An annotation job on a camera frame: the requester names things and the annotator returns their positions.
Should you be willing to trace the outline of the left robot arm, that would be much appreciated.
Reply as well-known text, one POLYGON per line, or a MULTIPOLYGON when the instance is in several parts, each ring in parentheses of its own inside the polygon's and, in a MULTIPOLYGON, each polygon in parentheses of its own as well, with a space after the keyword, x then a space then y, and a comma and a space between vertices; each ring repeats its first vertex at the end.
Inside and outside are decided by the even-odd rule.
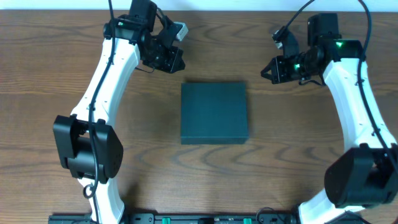
POLYGON ((69 116, 59 115, 53 133, 61 166, 83 186, 91 213, 51 215, 50 223, 130 223, 116 176, 124 149, 114 130, 119 104, 135 70, 175 73, 185 68, 175 46, 188 29, 156 3, 138 0, 127 14, 103 27, 103 48, 93 77, 69 116))

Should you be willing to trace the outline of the black cardboard box with lid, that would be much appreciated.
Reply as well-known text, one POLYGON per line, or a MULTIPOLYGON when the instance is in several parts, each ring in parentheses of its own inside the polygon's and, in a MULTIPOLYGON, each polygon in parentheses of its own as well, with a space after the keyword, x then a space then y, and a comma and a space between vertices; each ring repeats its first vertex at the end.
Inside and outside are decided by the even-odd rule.
POLYGON ((245 83, 181 85, 182 144, 244 144, 248 139, 245 83))

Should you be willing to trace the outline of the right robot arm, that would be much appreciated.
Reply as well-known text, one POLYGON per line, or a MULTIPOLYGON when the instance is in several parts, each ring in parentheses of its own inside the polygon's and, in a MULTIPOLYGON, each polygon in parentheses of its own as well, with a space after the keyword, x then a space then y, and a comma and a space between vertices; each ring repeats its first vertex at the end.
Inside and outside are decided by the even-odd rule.
POLYGON ((350 213, 391 203, 397 195, 397 141, 388 130, 368 80, 360 41, 342 38, 335 13, 308 19, 308 50, 300 51, 287 26, 272 38, 282 55, 261 71, 273 84, 328 87, 343 130, 344 153, 325 172, 324 188, 301 203, 294 223, 331 223, 350 213))

